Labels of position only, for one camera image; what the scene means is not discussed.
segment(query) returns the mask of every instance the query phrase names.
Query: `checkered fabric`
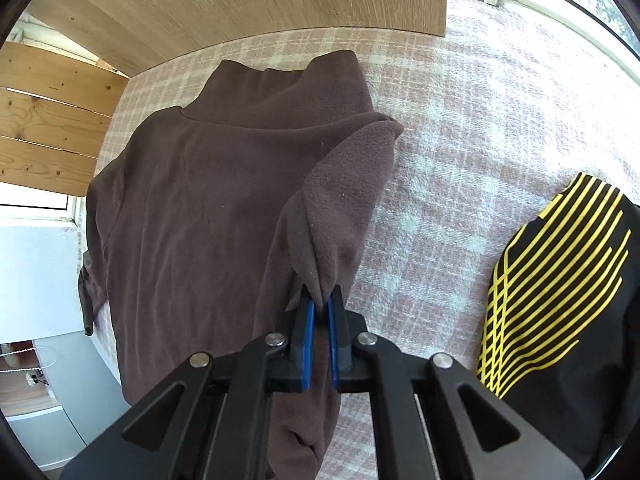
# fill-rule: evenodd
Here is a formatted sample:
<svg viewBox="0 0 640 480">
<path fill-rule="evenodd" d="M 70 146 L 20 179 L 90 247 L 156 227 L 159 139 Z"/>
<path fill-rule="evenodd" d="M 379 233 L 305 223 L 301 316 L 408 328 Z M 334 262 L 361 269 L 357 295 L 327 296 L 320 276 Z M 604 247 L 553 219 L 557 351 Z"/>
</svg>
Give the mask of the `checkered fabric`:
<svg viewBox="0 0 640 480">
<path fill-rule="evenodd" d="M 132 78 L 97 171 L 153 111 L 184 106 L 222 59 L 304 68 L 348 48 L 374 108 L 405 126 L 348 308 L 406 352 L 474 368 L 492 266 L 511 235 L 585 171 L 640 199 L 640 89 L 605 54 L 530 9 L 448 0 L 447 35 L 366 28 L 265 34 Z M 108 308 L 97 336 L 114 361 Z M 367 397 L 343 396 L 321 479 L 376 478 Z"/>
</svg>

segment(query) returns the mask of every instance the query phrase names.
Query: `sweater sleeve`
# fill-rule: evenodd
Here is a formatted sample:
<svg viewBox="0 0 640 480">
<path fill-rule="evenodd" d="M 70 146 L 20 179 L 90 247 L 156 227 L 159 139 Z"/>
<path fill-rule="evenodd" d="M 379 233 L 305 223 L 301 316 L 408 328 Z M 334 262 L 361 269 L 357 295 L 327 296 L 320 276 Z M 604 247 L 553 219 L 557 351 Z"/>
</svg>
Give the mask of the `sweater sleeve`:
<svg viewBox="0 0 640 480">
<path fill-rule="evenodd" d="M 107 241 L 120 214 L 125 188 L 125 153 L 111 161 L 89 184 L 86 195 L 87 251 L 82 256 L 78 294 L 84 333 L 94 332 L 94 318 L 108 299 Z"/>
</svg>

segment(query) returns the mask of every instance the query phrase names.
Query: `plaid blanket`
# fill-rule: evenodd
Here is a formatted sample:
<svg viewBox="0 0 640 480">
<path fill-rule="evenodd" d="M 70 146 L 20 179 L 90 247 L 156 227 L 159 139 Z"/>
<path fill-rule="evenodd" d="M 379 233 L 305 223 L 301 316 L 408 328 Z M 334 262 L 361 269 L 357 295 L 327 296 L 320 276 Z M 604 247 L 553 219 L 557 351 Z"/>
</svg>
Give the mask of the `plaid blanket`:
<svg viewBox="0 0 640 480">
<path fill-rule="evenodd" d="M 474 368 L 491 269 L 505 243 L 579 172 L 640 199 L 638 86 L 605 54 L 517 4 L 448 0 L 447 35 L 318 28 L 181 56 L 129 81 L 96 171 L 153 111 L 185 106 L 222 59 L 304 68 L 354 50 L 376 110 L 405 126 L 348 308 L 403 351 Z M 115 367 L 108 305 L 96 342 Z M 364 395 L 343 396 L 321 479 L 376 478 Z"/>
</svg>

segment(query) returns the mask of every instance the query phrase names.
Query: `yellow striped pattern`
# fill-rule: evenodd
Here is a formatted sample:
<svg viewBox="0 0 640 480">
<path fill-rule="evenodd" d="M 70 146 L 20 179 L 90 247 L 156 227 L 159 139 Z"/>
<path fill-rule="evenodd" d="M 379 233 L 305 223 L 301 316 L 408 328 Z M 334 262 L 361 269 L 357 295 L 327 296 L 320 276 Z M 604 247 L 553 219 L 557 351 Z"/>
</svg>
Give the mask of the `yellow striped pattern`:
<svg viewBox="0 0 640 480">
<path fill-rule="evenodd" d="M 631 235 L 616 229 L 622 197 L 580 173 L 505 248 L 489 286 L 478 363 L 478 378 L 498 397 L 560 361 L 615 297 Z"/>
</svg>

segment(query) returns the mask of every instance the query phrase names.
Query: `silver bolt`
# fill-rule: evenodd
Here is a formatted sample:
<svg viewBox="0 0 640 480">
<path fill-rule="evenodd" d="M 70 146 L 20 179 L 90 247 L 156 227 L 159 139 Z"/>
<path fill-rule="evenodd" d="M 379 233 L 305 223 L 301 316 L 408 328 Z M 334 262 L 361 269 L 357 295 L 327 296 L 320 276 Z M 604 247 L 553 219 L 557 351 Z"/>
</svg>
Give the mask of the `silver bolt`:
<svg viewBox="0 0 640 480">
<path fill-rule="evenodd" d="M 287 340 L 280 332 L 271 332 L 267 334 L 267 337 L 264 338 L 265 343 L 269 346 L 282 346 L 284 342 Z"/>
<path fill-rule="evenodd" d="M 209 356 L 204 352 L 198 352 L 189 357 L 189 364 L 194 368 L 204 368 L 209 364 Z"/>
<path fill-rule="evenodd" d="M 444 352 L 437 353 L 431 359 L 438 368 L 451 368 L 453 366 L 453 357 Z"/>
<path fill-rule="evenodd" d="M 358 334 L 358 343 L 365 346 L 373 346 L 378 342 L 378 336 L 371 332 L 360 332 Z"/>
</svg>

